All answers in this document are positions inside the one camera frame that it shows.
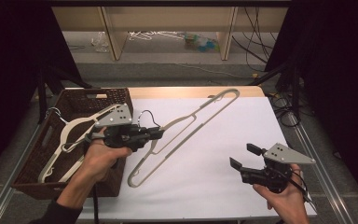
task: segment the cable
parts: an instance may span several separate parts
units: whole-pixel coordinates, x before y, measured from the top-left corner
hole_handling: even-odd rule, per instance
[[[92,201],[94,204],[94,223],[95,224],[99,224],[100,223],[100,219],[98,217],[98,195],[97,195],[97,185],[94,184],[94,186],[92,186]]]
[[[260,58],[259,56],[257,56],[255,53],[253,53],[253,52],[251,52],[250,50],[249,50],[249,47],[248,48],[246,48],[246,47],[244,47],[243,45],[241,45],[238,41],[237,41],[237,39],[235,39],[235,37],[234,36],[232,36],[232,39],[240,46],[240,48],[242,48],[242,49],[244,49],[246,52],[248,52],[248,53],[250,53],[250,54],[252,54],[253,56],[255,56],[258,60],[260,60],[261,62],[263,62],[263,63],[267,63],[267,61],[266,60],[264,60],[264,59],[262,59],[262,58]]]
[[[262,47],[265,47],[265,48],[268,48],[268,49],[272,49],[272,47],[268,46],[268,45],[264,45],[262,43],[258,43],[258,42],[255,42],[254,40],[251,40],[246,34],[245,32],[242,32],[243,36],[245,36],[246,39],[248,39],[249,41],[251,41],[252,43],[254,44],[257,44],[257,45],[260,45]]]
[[[161,127],[161,126],[159,126],[159,124],[157,124],[155,122],[153,113],[150,110],[144,110],[141,112],[141,114],[138,117],[138,127],[141,127],[141,116],[143,115],[144,112],[148,112],[150,114],[150,116],[152,117],[153,123],[156,124],[158,127]]]
[[[297,182],[294,181],[292,178],[286,177],[286,175],[284,175],[282,172],[280,172],[280,171],[278,171],[278,170],[276,170],[276,169],[270,168],[270,167],[269,167],[269,169],[270,169],[272,172],[274,172],[274,173],[280,175],[281,177],[285,178],[285,179],[286,179],[287,181],[289,181],[293,186],[295,186],[298,190],[300,190],[301,193],[302,193],[302,195],[303,195],[304,202],[309,203],[310,206],[312,207],[312,209],[315,211],[315,213],[317,213],[317,211],[316,211],[316,206],[315,206],[313,200],[311,200],[310,197],[308,196],[308,195],[309,195],[309,192],[308,192],[307,184],[306,184],[306,182],[304,181],[304,178],[303,178],[301,175],[299,175],[299,174],[296,173],[294,170],[292,170],[292,174],[297,175],[297,176],[300,178],[300,180],[301,180],[301,185],[303,185],[304,188],[302,188],[299,184],[297,184]]]
[[[264,54],[266,55],[266,58],[268,59],[269,58],[269,53],[267,52],[266,48],[265,48],[265,45],[263,44],[263,40],[261,38],[261,34],[260,34],[260,26],[258,24],[258,12],[259,12],[259,7],[256,7],[255,8],[255,24],[252,22],[252,19],[251,17],[249,16],[249,13],[248,13],[248,10],[246,9],[246,7],[244,8],[245,9],[245,12],[246,12],[246,16],[248,17],[248,20],[249,22],[251,23],[252,25],[252,28],[253,28],[253,31],[252,31],[252,36],[251,36],[251,40],[253,39],[253,35],[255,34],[260,43],[261,43],[261,46],[262,46],[262,50],[264,51]]]
[[[270,33],[270,34],[271,34],[272,38],[274,39],[274,41],[276,42],[277,38],[272,33]]]
[[[296,127],[301,122],[300,116],[293,112],[293,108],[290,106],[289,100],[287,100],[286,98],[280,97],[274,101],[273,98],[275,97],[275,95],[277,95],[277,93],[274,94],[273,97],[271,97],[271,99],[269,100],[272,107],[275,108],[275,109],[273,109],[275,116],[277,117],[277,119],[279,120],[281,125],[288,127],[288,128]],[[284,101],[282,106],[277,105],[277,102],[279,102],[279,101]],[[285,116],[288,116],[290,113],[296,117],[295,124],[288,124],[283,121],[283,118],[285,118]]]

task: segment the black sleeve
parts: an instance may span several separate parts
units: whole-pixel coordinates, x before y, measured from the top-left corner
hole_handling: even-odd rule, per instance
[[[30,224],[70,224],[76,223],[83,209],[67,208],[52,200],[48,205],[48,211],[39,219],[33,220]]]

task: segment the wire hanger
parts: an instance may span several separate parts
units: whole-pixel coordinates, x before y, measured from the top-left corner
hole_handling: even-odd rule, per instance
[[[181,142],[179,142],[168,154],[167,156],[165,156],[165,158],[159,163],[157,164],[152,170],[151,172],[149,172],[147,175],[145,175],[144,178],[142,178],[139,183],[133,183],[132,179],[135,178],[141,170],[142,165],[145,163],[145,161],[147,160],[147,158],[150,155],[157,155],[159,154],[159,152],[161,152],[165,147],[167,147],[170,143],[172,143],[172,141],[174,139],[176,139],[179,135],[181,135],[184,130],[186,130],[196,119],[197,119],[197,113],[200,112],[202,109],[207,108],[208,105],[210,105],[213,102],[219,101],[221,100],[227,93],[234,93],[235,97],[233,97],[228,103],[226,103],[224,106],[222,106],[217,112],[215,112],[213,115],[211,115],[208,119],[206,119],[204,122],[202,122],[198,127],[196,127],[193,131],[191,131],[191,133],[189,135],[187,135]],[[153,140],[151,142],[151,146],[150,149],[147,151],[147,153],[145,154],[145,156],[143,158],[141,158],[141,160],[138,162],[138,164],[135,166],[135,168],[131,171],[128,179],[127,179],[127,183],[130,187],[132,188],[137,188],[139,186],[141,186],[148,177],[150,177],[161,165],[162,163],[164,163],[182,144],[184,144],[188,139],[191,138],[191,136],[193,136],[198,130],[200,130],[205,124],[207,124],[211,119],[213,119],[215,116],[217,116],[221,111],[223,111],[226,107],[228,107],[232,102],[234,102],[238,97],[240,96],[240,92],[237,89],[227,89],[225,91],[221,91],[220,93],[218,93],[217,95],[215,95],[213,98],[211,98],[210,100],[208,100],[206,103],[204,103],[203,105],[201,105],[198,109],[196,109],[195,111],[193,111],[192,113],[182,116],[180,118],[174,119],[171,122],[169,122],[168,124],[161,126],[159,129],[160,130],[168,130],[170,129],[172,126],[174,126],[177,123],[180,123],[181,121],[184,121],[186,119],[192,119],[189,124],[187,124],[185,126],[184,129],[182,129],[176,136],[174,136],[164,147],[162,147],[160,150],[158,151],[154,151],[158,140]]]
[[[144,33],[142,31],[138,31],[138,32],[130,32],[130,38],[129,40],[134,40],[135,38],[138,38],[138,39],[143,39],[143,40],[151,40],[152,37],[151,35],[154,35],[155,33],[154,32],[151,32],[151,33]]]

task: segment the wrist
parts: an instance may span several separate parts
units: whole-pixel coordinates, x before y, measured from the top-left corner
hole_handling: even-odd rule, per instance
[[[91,176],[76,172],[57,199],[57,203],[68,208],[82,208],[95,183]]]
[[[287,224],[310,224],[310,220],[307,215],[304,216],[291,216],[290,220],[285,220],[284,223]]]

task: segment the box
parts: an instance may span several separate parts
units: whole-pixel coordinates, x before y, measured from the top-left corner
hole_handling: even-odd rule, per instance
[[[54,106],[61,112],[61,118],[71,121],[89,117],[96,112],[112,105],[124,104],[129,106],[132,114],[133,107],[129,90],[123,89],[93,89],[93,90],[64,90],[60,93]],[[67,183],[58,182],[72,165],[84,154],[83,144],[79,144],[70,153],[62,152],[54,163],[52,175],[46,178],[45,183],[38,183],[37,179],[60,144],[60,136],[64,121],[56,113],[56,109],[49,109],[36,139],[30,145],[28,155],[19,175],[12,183],[17,189],[37,200],[53,199],[58,197]],[[73,143],[94,122],[85,122],[77,125],[68,136],[68,143]],[[110,169],[104,181],[96,184],[98,197],[117,197],[123,176],[125,158],[117,160],[114,169]]]

